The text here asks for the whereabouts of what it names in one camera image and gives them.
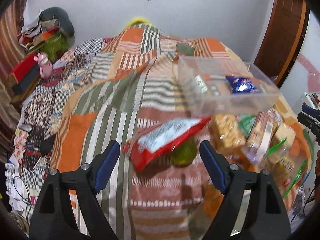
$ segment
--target clear plastic container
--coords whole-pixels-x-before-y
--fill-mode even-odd
[[[226,75],[250,77],[263,92],[231,94]],[[179,57],[178,82],[193,116],[256,115],[272,108],[280,95],[278,87],[255,65],[227,59]]]

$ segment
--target red box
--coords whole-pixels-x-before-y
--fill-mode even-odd
[[[14,69],[10,72],[10,74],[5,78],[7,84],[10,88],[14,85],[18,85],[23,77],[30,71],[30,69],[37,64],[34,61],[33,57],[36,56],[35,53],[31,53],[27,55],[22,62],[14,67]]]

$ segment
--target food packet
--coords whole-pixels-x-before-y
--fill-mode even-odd
[[[282,197],[286,197],[292,187],[302,179],[307,161],[303,157],[283,155],[279,162],[271,170],[274,181],[279,188]]]
[[[197,143],[194,137],[191,137],[185,141],[182,145],[175,148],[170,153],[170,158],[175,166],[187,166],[193,162],[197,156]]]
[[[273,132],[274,119],[265,112],[259,112],[247,143],[242,152],[252,164],[258,164],[265,156]]]
[[[155,158],[166,155],[199,132],[211,118],[174,118],[138,133],[124,144],[123,152],[142,171]]]
[[[239,129],[241,130],[243,135],[248,138],[256,117],[254,115],[241,114],[237,116],[236,119],[238,121]]]
[[[291,148],[295,137],[296,132],[289,125],[282,123],[276,131],[274,137],[272,138],[271,146],[280,143],[284,138],[286,138],[284,146]]]
[[[244,135],[233,114],[214,115],[209,123],[209,131],[212,136],[212,145],[218,153],[225,156],[233,154],[245,144]]]
[[[289,153],[289,148],[285,146],[287,138],[284,138],[280,143],[270,147],[267,151],[266,157],[272,165],[275,165],[280,161],[280,159]]]
[[[271,108],[267,113],[274,119],[275,124],[273,133],[275,133],[278,127],[283,123],[282,117],[275,108]]]
[[[260,90],[247,77],[226,76],[232,87],[232,94],[237,93],[261,93]]]

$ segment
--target patchwork quilt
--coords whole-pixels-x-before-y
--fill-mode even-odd
[[[97,38],[69,50],[54,64],[50,80],[42,82],[24,102],[14,155],[21,177],[35,199],[47,173],[77,169],[104,151],[110,140],[121,146],[135,133],[174,117],[189,117],[177,83],[179,57],[214,57],[240,60],[216,39],[169,37],[151,25],[134,25],[112,39]],[[247,73],[245,65],[240,72]],[[276,103],[285,121],[302,134],[302,127],[285,99]],[[28,153],[57,134],[46,156]],[[209,139],[205,128],[197,141]],[[312,154],[306,140],[299,153]],[[177,168],[168,157],[153,161],[137,173],[124,154],[97,200],[119,239],[198,239],[192,214],[201,208],[203,185],[209,175],[198,154],[188,167]],[[289,209],[295,189],[284,200]],[[82,233],[87,229],[75,192],[70,192],[75,218]]]

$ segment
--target gray cushion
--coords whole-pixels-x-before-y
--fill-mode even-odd
[[[44,10],[40,17],[40,21],[49,21],[52,19],[58,19],[60,22],[60,27],[67,36],[72,37],[75,34],[75,29],[69,19],[67,12],[60,7],[51,7]]]

